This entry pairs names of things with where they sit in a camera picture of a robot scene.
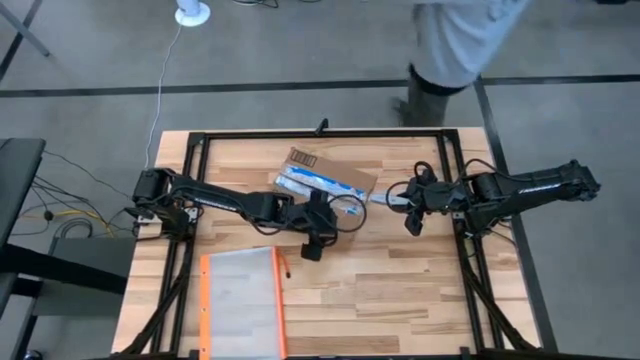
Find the wooden tabletop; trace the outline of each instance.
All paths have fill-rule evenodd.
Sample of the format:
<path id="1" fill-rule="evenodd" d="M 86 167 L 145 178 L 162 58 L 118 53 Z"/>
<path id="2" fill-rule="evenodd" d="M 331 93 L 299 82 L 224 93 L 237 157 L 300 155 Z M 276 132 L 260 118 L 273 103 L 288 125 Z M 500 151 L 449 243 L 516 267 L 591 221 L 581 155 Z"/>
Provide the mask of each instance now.
<path id="1" fill-rule="evenodd" d="M 482 128 L 458 130 L 465 159 L 491 162 Z M 187 137 L 187 131 L 163 133 L 156 166 L 182 171 Z M 407 180 L 419 160 L 441 174 L 432 138 L 215 140 L 206 181 L 244 192 L 271 190 L 292 146 L 375 174 L 376 193 Z M 485 170 L 472 165 L 469 173 Z M 300 258 L 305 235 L 265 237 L 236 214 L 207 209 L 198 225 L 181 355 L 198 348 L 200 255 L 274 245 L 291 264 L 292 278 L 282 282 L 289 355 L 457 354 L 461 346 L 473 349 L 449 216 L 426 217 L 422 235 L 413 237 L 403 226 L 402 214 L 377 204 L 367 208 L 364 228 L 354 239 L 327 248 L 319 263 Z M 506 228 L 495 230 L 511 236 Z M 142 236 L 153 231 L 157 229 L 147 229 Z M 484 244 L 497 304 L 525 339 L 538 345 L 514 245 L 496 235 L 486 236 Z M 155 310 L 167 247 L 166 240 L 137 245 L 113 351 L 126 347 Z M 485 341 L 491 345 L 486 311 L 479 307 Z M 166 319 L 163 349 L 168 347 L 173 313 Z"/>

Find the clear plastic folder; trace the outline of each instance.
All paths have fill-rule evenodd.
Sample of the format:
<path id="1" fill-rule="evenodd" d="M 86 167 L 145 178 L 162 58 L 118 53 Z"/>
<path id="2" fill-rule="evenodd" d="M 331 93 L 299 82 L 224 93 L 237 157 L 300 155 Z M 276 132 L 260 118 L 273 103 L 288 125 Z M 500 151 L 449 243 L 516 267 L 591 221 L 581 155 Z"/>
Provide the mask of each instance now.
<path id="1" fill-rule="evenodd" d="M 200 360 L 287 357 L 275 248 L 200 258 Z"/>

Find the yellow cable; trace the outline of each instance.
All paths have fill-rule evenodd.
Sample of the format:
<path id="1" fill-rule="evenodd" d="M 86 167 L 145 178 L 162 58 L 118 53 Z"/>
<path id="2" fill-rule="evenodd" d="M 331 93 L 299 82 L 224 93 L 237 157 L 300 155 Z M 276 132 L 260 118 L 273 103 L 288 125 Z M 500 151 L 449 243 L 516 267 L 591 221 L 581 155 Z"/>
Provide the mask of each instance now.
<path id="1" fill-rule="evenodd" d="M 54 213 L 53 217 L 65 216 L 65 215 L 86 215 L 88 217 L 94 218 L 98 220 L 102 224 L 102 226 L 104 226 L 105 230 L 107 230 L 107 234 L 109 234 L 109 237 L 113 237 L 113 232 L 109 228 L 109 225 L 106 222 L 104 222 L 104 220 L 102 220 L 102 218 L 98 214 L 92 211 L 66 210 L 66 211 Z M 22 215 L 21 217 L 29 218 L 29 219 L 42 219 L 42 216 L 34 216 L 34 215 Z"/>

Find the cardboard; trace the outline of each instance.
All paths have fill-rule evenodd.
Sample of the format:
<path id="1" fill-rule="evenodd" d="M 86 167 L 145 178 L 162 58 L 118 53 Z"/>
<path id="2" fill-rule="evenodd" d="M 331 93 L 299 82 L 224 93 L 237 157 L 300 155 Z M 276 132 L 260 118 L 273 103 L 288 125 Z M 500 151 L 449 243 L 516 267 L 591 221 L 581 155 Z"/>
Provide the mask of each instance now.
<path id="1" fill-rule="evenodd" d="M 377 176 L 305 150 L 291 148 L 274 186 L 277 191 L 292 195 L 296 202 L 307 201 L 311 188 L 315 188 L 328 192 L 330 198 L 352 194 L 366 204 L 377 180 Z M 340 198 L 332 202 L 331 207 L 338 217 L 338 227 L 341 229 L 353 229 L 362 222 L 363 211 L 354 199 Z M 339 233 L 338 239 L 350 235 L 353 233 Z"/>

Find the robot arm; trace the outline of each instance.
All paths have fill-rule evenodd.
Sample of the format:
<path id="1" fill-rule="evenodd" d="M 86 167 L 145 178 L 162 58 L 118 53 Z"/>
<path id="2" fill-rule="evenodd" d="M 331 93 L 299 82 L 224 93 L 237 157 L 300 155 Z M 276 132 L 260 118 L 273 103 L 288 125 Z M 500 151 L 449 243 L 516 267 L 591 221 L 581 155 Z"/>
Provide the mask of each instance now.
<path id="1" fill-rule="evenodd" d="M 319 261 L 322 249 L 336 242 L 337 216 L 328 201 L 328 193 L 314 190 L 308 202 L 295 204 L 293 197 L 275 192 L 241 193 L 220 186 L 177 175 L 170 169 L 149 169 L 140 174 L 132 197 L 135 208 L 127 209 L 133 216 L 162 221 L 168 234 L 185 234 L 193 218 L 184 203 L 215 207 L 235 212 L 263 235 L 275 235 L 287 230 L 309 235 L 302 246 L 302 257 Z M 265 232 L 261 228 L 275 229 Z"/>
<path id="2" fill-rule="evenodd" d="M 484 163 L 474 159 L 465 169 L 471 162 Z M 425 169 L 418 174 L 421 166 Z M 576 160 L 554 169 L 513 176 L 500 172 L 463 175 L 453 183 L 439 182 L 433 168 L 424 162 L 416 164 L 415 173 L 407 190 L 398 195 L 409 199 L 409 204 L 392 206 L 408 214 L 405 227 L 414 236 L 420 235 L 425 213 L 461 213 L 467 232 L 483 235 L 506 217 L 556 200 L 589 201 L 600 190 L 591 171 Z"/>

